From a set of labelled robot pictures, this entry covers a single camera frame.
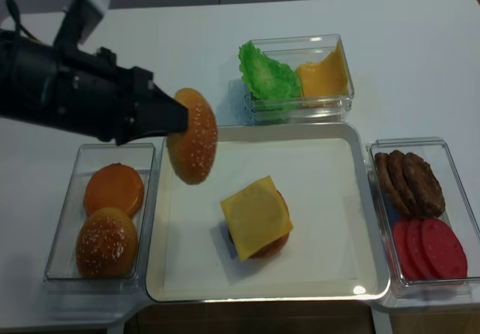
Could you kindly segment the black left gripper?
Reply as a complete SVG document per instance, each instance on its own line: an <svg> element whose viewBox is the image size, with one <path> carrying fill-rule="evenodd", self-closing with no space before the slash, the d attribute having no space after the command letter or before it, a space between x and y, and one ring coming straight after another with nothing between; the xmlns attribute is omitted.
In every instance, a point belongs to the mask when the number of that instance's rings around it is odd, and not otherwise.
<svg viewBox="0 0 480 334"><path fill-rule="evenodd" d="M96 56L64 48L49 125L122 145L188 129L188 109L153 83L153 73L119 67L102 48Z"/></svg>

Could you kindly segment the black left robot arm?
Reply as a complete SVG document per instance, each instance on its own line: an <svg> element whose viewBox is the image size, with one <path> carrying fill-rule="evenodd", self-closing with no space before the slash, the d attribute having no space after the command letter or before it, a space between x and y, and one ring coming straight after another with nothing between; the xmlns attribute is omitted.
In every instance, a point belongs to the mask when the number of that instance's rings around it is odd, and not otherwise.
<svg viewBox="0 0 480 334"><path fill-rule="evenodd" d="M75 36L52 46L24 31L14 0L14 21L1 31L1 116L94 137L120 146L188 128L188 110L157 87L153 73L122 68L114 52L79 50Z"/></svg>

